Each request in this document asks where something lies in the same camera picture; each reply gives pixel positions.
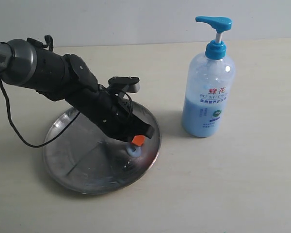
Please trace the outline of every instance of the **robotic arm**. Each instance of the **robotic arm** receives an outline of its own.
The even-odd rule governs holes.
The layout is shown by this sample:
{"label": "robotic arm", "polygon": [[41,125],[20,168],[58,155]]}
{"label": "robotic arm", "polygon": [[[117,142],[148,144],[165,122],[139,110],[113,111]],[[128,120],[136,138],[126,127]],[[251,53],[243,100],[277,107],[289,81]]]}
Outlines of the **robotic arm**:
{"label": "robotic arm", "polygon": [[45,40],[45,45],[31,38],[0,43],[0,79],[52,101],[67,101],[110,138],[131,142],[137,135],[153,136],[154,128],[133,114],[130,97],[124,99],[138,92],[139,78],[113,77],[104,87],[80,57],[57,55],[52,37]]}

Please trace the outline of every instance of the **pump bottle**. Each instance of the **pump bottle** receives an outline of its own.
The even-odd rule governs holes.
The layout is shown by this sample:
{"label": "pump bottle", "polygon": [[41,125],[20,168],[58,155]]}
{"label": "pump bottle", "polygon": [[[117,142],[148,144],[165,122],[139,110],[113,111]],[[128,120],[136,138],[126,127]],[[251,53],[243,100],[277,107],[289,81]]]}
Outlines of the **pump bottle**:
{"label": "pump bottle", "polygon": [[226,55],[222,33],[231,29],[226,17],[196,17],[196,22],[209,24],[217,31],[206,51],[190,63],[182,126],[191,135],[209,137],[219,130],[235,76],[234,62]]}

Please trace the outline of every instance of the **table surface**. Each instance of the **table surface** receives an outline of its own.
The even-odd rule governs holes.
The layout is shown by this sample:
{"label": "table surface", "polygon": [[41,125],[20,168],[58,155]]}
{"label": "table surface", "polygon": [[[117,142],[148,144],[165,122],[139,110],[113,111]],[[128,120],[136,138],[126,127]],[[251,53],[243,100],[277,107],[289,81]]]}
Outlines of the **table surface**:
{"label": "table surface", "polygon": [[[56,48],[107,85],[138,76],[132,98],[157,118],[162,147],[137,182],[103,196],[67,191],[19,140],[0,92],[0,233],[291,233],[291,39],[227,41],[237,73],[220,130],[180,125],[188,65],[205,43]],[[70,106],[6,86],[18,129],[39,144]]]}

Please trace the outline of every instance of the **blue liquid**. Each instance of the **blue liquid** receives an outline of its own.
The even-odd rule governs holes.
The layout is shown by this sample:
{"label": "blue liquid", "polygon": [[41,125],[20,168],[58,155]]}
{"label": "blue liquid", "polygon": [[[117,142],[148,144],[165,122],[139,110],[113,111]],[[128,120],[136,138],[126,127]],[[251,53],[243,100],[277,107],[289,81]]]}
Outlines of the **blue liquid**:
{"label": "blue liquid", "polygon": [[226,101],[217,104],[197,104],[185,98],[182,126],[196,137],[209,137],[219,130]]}

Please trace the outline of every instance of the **white wall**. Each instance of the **white wall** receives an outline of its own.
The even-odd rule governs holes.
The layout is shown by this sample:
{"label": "white wall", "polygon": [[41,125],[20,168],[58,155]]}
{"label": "white wall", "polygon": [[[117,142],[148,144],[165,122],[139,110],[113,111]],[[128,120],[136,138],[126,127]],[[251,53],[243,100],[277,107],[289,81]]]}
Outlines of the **white wall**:
{"label": "white wall", "polygon": [[233,20],[225,40],[291,37],[291,0],[0,0],[0,41],[51,34],[55,46],[193,42]]}

